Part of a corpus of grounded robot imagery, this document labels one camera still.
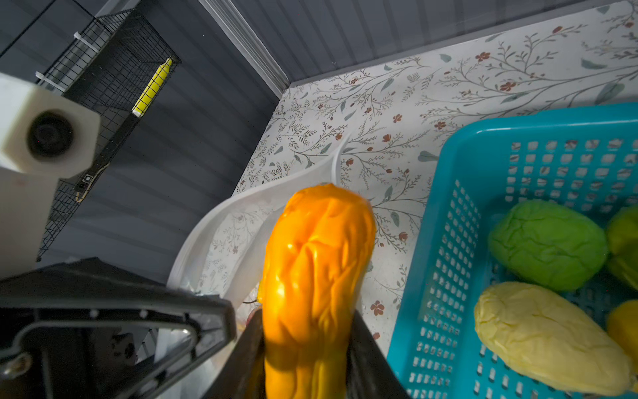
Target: metal screw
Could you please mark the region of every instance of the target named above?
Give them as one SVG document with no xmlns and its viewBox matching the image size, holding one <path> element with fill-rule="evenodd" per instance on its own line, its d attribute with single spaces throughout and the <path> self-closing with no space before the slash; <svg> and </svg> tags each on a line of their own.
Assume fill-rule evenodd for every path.
<svg viewBox="0 0 638 399">
<path fill-rule="evenodd" d="M 15 358 L 0 366 L 0 375 L 3 380 L 13 380 L 29 371 L 33 364 L 33 358 L 27 352 L 23 352 Z"/>
</svg>

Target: floral tablecloth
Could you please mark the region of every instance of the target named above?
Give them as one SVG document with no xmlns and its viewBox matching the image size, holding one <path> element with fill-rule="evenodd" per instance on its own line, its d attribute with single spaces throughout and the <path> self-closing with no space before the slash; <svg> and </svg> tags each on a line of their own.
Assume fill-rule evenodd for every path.
<svg viewBox="0 0 638 399">
<path fill-rule="evenodd" d="M 235 192 L 308 168 L 351 134 L 341 182 L 369 199 L 378 227 L 362 314 L 387 353 L 446 139 L 485 118 L 635 100 L 637 6 L 622 1 L 289 89 Z M 228 272 L 208 275 L 224 286 Z"/>
</svg>

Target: yellow object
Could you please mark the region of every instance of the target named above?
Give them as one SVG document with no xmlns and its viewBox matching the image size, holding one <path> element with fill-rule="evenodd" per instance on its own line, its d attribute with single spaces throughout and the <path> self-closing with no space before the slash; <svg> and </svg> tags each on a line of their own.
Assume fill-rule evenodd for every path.
<svg viewBox="0 0 638 399">
<path fill-rule="evenodd" d="M 607 333 L 632 358 L 638 375 L 638 299 L 627 301 L 611 312 Z M 634 385 L 634 392 L 638 393 L 638 383 Z"/>
<path fill-rule="evenodd" d="M 621 210 L 607 226 L 609 250 L 614 255 L 638 248 L 638 205 Z"/>
<path fill-rule="evenodd" d="M 511 369 L 548 386 L 617 396 L 635 382 L 631 359 L 576 305 L 538 285 L 508 282 L 474 309 L 481 342 Z"/>
<path fill-rule="evenodd" d="M 133 113 L 135 116 L 141 117 L 144 115 L 146 108 L 149 106 L 158 91 L 160 91 L 161 85 L 163 85 L 164 81 L 166 81 L 171 65 L 173 65 L 173 60 L 168 58 L 166 62 L 160 65 L 155 71 L 153 78 L 151 78 L 148 85 L 146 85 L 144 92 L 133 107 Z"/>
<path fill-rule="evenodd" d="M 638 242 L 635 247 L 625 247 L 622 252 L 609 259 L 607 268 L 620 281 L 638 290 Z"/>
<path fill-rule="evenodd" d="M 367 201 L 332 184 L 286 205 L 258 291 L 269 399 L 345 397 L 350 327 L 375 235 Z"/>
</svg>

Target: white trim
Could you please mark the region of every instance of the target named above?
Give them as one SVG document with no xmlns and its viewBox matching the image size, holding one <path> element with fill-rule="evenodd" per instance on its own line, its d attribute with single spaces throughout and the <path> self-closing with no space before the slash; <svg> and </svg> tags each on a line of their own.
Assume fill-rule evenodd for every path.
<svg viewBox="0 0 638 399">
<path fill-rule="evenodd" d="M 290 81 L 237 7 L 231 0 L 199 0 L 199 2 L 215 18 L 230 41 L 262 77 L 272 92 L 281 98 L 283 92 L 290 86 Z"/>
<path fill-rule="evenodd" d="M 532 15 L 530 17 L 521 18 L 512 22 L 506 22 L 501 25 L 488 27 L 480 31 L 471 32 L 461 36 L 456 36 L 446 40 L 441 40 L 426 46 L 417 47 L 416 49 L 411 49 L 404 52 L 391 54 L 389 56 L 372 59 L 370 61 L 366 61 L 365 63 L 361 63 L 361 64 L 357 64 L 353 66 L 347 66 L 346 68 L 342 68 L 340 70 L 336 70 L 333 72 L 324 73 L 323 75 L 317 75 L 307 79 L 298 80 L 297 82 L 292 82 L 292 84 L 290 84 L 290 88 L 301 86 L 311 82 L 316 82 L 318 80 L 328 79 L 331 77 L 342 75 L 344 73 L 354 72 L 363 68 L 369 68 L 370 66 L 388 63 L 391 61 L 395 61 L 397 59 L 415 56 L 417 54 L 425 53 L 427 51 L 442 49 L 444 47 L 448 47 L 458 43 L 463 43 L 464 41 L 474 40 L 474 39 L 482 38 L 485 36 L 491 36 L 493 34 L 509 31 L 511 29 L 516 29 L 518 27 L 536 24 L 538 22 L 543 22 L 546 20 L 563 17 L 565 15 L 574 14 L 580 11 L 589 10 L 591 8 L 598 8 L 598 7 L 606 6 L 608 4 L 613 4 L 613 3 L 619 3 L 619 2 L 618 0 L 585 0 L 581 3 L 571 4 L 569 6 L 556 8 L 551 11 L 545 11 L 543 13 Z"/>
</svg>

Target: wire mesh basket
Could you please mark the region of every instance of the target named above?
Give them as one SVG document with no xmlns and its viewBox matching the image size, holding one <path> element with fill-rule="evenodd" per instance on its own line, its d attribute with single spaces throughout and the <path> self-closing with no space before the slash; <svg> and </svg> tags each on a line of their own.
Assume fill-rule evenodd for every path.
<svg viewBox="0 0 638 399">
<path fill-rule="evenodd" d="M 39 86 L 101 116 L 92 166 L 59 182 L 38 260 L 180 62 L 141 13 L 126 10 L 93 19 L 45 73 L 36 74 Z"/>
</svg>

